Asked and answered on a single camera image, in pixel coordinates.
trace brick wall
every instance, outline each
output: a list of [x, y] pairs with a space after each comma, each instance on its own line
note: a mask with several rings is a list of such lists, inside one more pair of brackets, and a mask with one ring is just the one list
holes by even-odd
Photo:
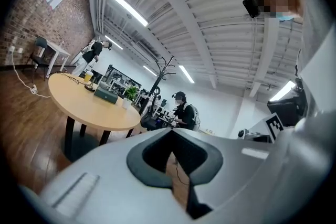
[[[13, 54], [16, 65], [25, 64], [34, 48], [36, 37], [42, 36], [71, 54], [75, 54], [93, 37], [89, 0], [63, 0], [54, 10], [46, 0], [15, 0], [0, 31], [0, 65], [10, 65], [8, 53]], [[46, 57], [54, 53], [48, 48]], [[62, 63], [61, 56], [56, 63]]]

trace wooden floor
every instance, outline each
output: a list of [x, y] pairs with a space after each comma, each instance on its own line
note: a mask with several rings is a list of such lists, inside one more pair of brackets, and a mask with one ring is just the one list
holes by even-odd
[[[21, 79], [29, 86], [31, 70], [18, 72]], [[49, 95], [48, 80], [43, 80], [38, 72], [34, 81], [38, 93]], [[14, 71], [0, 72], [0, 111], [1, 111], [1, 145], [8, 159], [8, 164], [19, 184], [25, 185], [39, 193], [43, 187], [60, 171], [71, 164], [61, 151], [67, 116], [64, 115], [50, 98], [32, 95], [17, 79]], [[75, 131], [80, 123], [75, 122]], [[87, 127], [87, 132], [100, 140], [102, 132]], [[132, 135], [145, 132], [140, 126]], [[111, 132], [109, 141], [124, 139], [126, 132]], [[173, 178], [174, 196], [185, 208], [188, 186], [180, 182], [176, 174], [175, 157], [171, 155], [166, 173]], [[179, 176], [188, 184], [188, 177], [180, 165]]]

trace backpack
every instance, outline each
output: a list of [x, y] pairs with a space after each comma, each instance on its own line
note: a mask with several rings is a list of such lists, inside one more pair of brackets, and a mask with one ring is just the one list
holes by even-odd
[[193, 128], [193, 131], [196, 131], [198, 132], [199, 129], [200, 129], [200, 124], [201, 124], [201, 121], [200, 121], [200, 117], [199, 117], [199, 114], [198, 114], [198, 110], [196, 107], [194, 107], [192, 104], [188, 104], [188, 103], [185, 103], [184, 106], [183, 106], [183, 111], [185, 110], [185, 108], [190, 105], [191, 108], [193, 109], [194, 111], [194, 118], [193, 118], [193, 121], [195, 122], [195, 126]]

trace green plant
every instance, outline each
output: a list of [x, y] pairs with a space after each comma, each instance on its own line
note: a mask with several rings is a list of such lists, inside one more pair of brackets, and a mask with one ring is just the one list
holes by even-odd
[[125, 97], [128, 100], [134, 101], [135, 97], [137, 96], [137, 87], [136, 86], [131, 86], [125, 90]]

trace potted plant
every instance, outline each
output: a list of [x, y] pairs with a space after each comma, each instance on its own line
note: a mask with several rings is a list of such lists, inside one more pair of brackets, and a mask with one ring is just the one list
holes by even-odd
[[122, 107], [127, 109], [137, 96], [137, 87], [131, 86], [125, 90], [125, 98], [122, 101]]

